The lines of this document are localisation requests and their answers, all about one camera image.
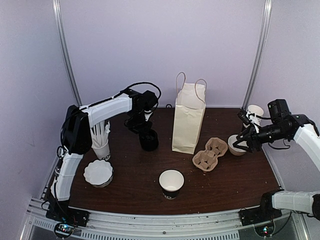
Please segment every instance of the black cable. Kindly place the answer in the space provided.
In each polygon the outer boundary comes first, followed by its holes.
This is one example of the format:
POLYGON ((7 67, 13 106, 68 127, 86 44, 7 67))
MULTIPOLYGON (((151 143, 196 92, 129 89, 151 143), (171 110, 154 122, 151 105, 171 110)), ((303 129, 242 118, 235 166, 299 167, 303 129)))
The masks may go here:
POLYGON ((275 147, 275 146, 272 146, 272 145, 270 144, 270 142, 268 142, 268 145, 269 145, 270 148, 272 148, 272 149, 274 149, 274 150, 287 150, 287 149, 289 149, 289 148, 291 147, 290 145, 287 145, 287 144, 285 143, 285 139, 283 139, 283 145, 285 145, 286 147, 275 147))
POLYGON ((44 205, 47 203, 47 202, 49 202, 48 200, 46 200, 46 201, 44 201, 42 204, 41 204, 41 208, 43 209, 43 210, 45 210, 45 211, 47 211, 48 209, 44 209, 44 205))
POLYGON ((263 119, 263 120, 271 120, 271 117, 263 117, 259 115, 255 115, 258 119, 263 119))
POLYGON ((292 215, 292 211, 290 212, 290 215, 288 217, 288 219, 285 221, 285 223, 283 224, 283 226, 275 233, 272 233, 272 236, 278 234, 282 229, 284 229, 284 227, 287 225, 287 223, 289 222, 290 218, 291 218, 291 215, 292 215))
POLYGON ((55 182, 54 185, 53 185, 53 191, 54 191, 54 199, 56 201, 56 204, 58 205, 58 207, 60 208, 60 210, 63 212, 63 214, 66 216, 66 217, 69 217, 68 214, 66 214, 66 212, 62 209, 62 207, 60 206, 59 204, 59 201, 57 199, 57 183, 55 182))
POLYGON ((154 83, 148 82, 148 81, 140 81, 140 82, 133 83, 133 84, 127 86, 123 91, 125 91, 125 90, 127 90, 127 89, 129 89, 131 87, 134 87, 134 86, 137 86, 137 85, 143 85, 143 84, 149 84, 149 85, 155 87, 159 92, 159 96, 157 97, 157 99, 158 100, 160 99, 161 94, 162 94, 160 88, 157 85, 155 85, 154 83))

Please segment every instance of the purple wall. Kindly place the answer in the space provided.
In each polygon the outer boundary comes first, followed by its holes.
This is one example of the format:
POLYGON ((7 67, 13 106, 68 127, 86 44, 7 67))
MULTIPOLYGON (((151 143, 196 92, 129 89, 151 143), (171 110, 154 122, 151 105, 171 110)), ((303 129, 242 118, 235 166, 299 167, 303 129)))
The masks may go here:
POLYGON ((0 238, 13 240, 75 100, 51 0, 1 1, 0 33, 0 238))
MULTIPOLYGON (((267 104, 284 98, 294 114, 306 114, 320 127, 320 4, 274 1, 266 47, 250 101, 267 104)), ((289 150, 265 147, 290 191, 319 191, 320 172, 294 142, 289 150)), ((306 218, 313 239, 319 239, 317 220, 306 218)))
POLYGON ((84 104, 152 81, 173 104, 176 75, 208 81, 210 107, 239 107, 257 50, 264 0, 73 0, 61 12, 84 104))

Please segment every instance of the white robotic arm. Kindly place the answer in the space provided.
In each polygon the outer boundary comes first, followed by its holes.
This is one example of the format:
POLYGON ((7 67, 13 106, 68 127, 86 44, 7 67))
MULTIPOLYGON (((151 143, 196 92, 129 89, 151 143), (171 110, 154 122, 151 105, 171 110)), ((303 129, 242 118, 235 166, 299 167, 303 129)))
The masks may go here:
MULTIPOLYGON (((127 113, 132 110, 132 98, 123 93, 116 98, 99 103, 94 106, 84 105, 79 109, 87 114, 89 127, 112 118, 121 113, 127 113)), ((66 201, 70 198, 71 184, 74 180, 78 165, 83 158, 83 154, 69 153, 66 146, 65 151, 61 153, 62 165, 56 168, 56 177, 51 186, 51 193, 58 201, 66 201)))
POLYGON ((135 134, 139 134, 139 140, 143 149, 152 151, 158 147, 158 137, 151 129, 152 123, 149 118, 153 114, 154 108, 158 106, 161 96, 160 89, 153 83, 135 83, 122 90, 117 95, 108 99, 76 107, 72 105, 68 108, 65 121, 61 128, 61 146, 58 148, 59 163, 55 169, 55 177, 50 187, 50 202, 47 217, 61 221, 65 218, 85 219, 86 214, 81 211, 72 211, 68 208, 71 185, 76 174, 78 165, 92 147, 90 128, 104 120, 121 113, 128 113, 124 125, 135 134), (130 87, 138 84, 150 84, 159 90, 159 96, 152 91, 139 93, 130 87))
MULTIPOLYGON (((264 127, 253 124, 246 116, 245 111, 239 112, 240 119, 251 126, 237 136, 237 141, 233 146, 253 152, 254 149, 260 151, 264 143, 273 143, 275 140, 281 139, 294 140, 309 155, 320 171, 320 137, 315 123, 303 114, 291 114, 284 99, 270 102, 268 109, 270 113, 269 119, 272 124, 264 127), (244 141, 248 147, 239 145, 244 141)), ((242 224, 246 225, 256 219, 274 218, 274 214, 277 212, 273 210, 291 210, 306 213, 320 220, 320 191, 293 192, 276 190, 267 192, 262 196, 259 208, 240 211, 240 216, 244 220, 242 224)))

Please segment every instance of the wooden table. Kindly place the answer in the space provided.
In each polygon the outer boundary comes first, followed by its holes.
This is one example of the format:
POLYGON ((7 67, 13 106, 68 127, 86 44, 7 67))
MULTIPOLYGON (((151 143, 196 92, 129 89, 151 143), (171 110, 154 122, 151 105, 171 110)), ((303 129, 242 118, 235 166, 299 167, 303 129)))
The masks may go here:
MULTIPOLYGON (((207 108, 195 153, 205 149, 211 137, 228 141, 241 131, 236 108, 207 108)), ((172 151, 173 108, 159 108, 152 117, 159 147, 143 151, 139 138, 124 127, 126 114, 110 120, 110 162, 114 177, 110 185, 95 188, 83 177, 85 167, 96 159, 90 150, 81 160, 71 187, 69 206, 136 215, 211 213, 260 204, 263 193, 278 189, 278 183, 263 152, 233 156, 229 151, 207 174, 192 163, 192 155, 172 151), (184 186, 176 199, 164 198, 158 178, 168 169, 184 175, 184 186)))

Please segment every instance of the paper cup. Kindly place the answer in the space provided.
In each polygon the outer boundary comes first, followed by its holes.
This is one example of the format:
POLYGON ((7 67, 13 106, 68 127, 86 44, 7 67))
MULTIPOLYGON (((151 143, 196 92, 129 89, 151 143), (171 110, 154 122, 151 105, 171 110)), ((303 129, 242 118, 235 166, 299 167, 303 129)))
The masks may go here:
POLYGON ((99 148, 92 148, 95 155, 97 156, 98 159, 100 160, 106 160, 108 161, 110 159, 110 149, 109 149, 109 141, 106 142, 105 145, 99 148))
MULTIPOLYGON (((243 154, 245 154, 247 151, 234 147, 233 144, 237 141, 237 135, 231 135, 228 138, 228 147, 229 147, 229 151, 230 153, 232 153, 235 156, 242 156, 243 154)), ((247 142, 243 141, 241 143, 239 143, 240 146, 244 146, 244 147, 248 147, 247 146, 247 142)))
POLYGON ((250 114, 256 114, 260 117, 264 115, 264 110, 257 105, 249 105, 247 112, 249 112, 250 114))
POLYGON ((181 172, 177 170, 166 170, 161 173, 159 183, 162 188, 163 196, 166 199, 175 199, 179 190, 184 185, 185 178, 181 172))

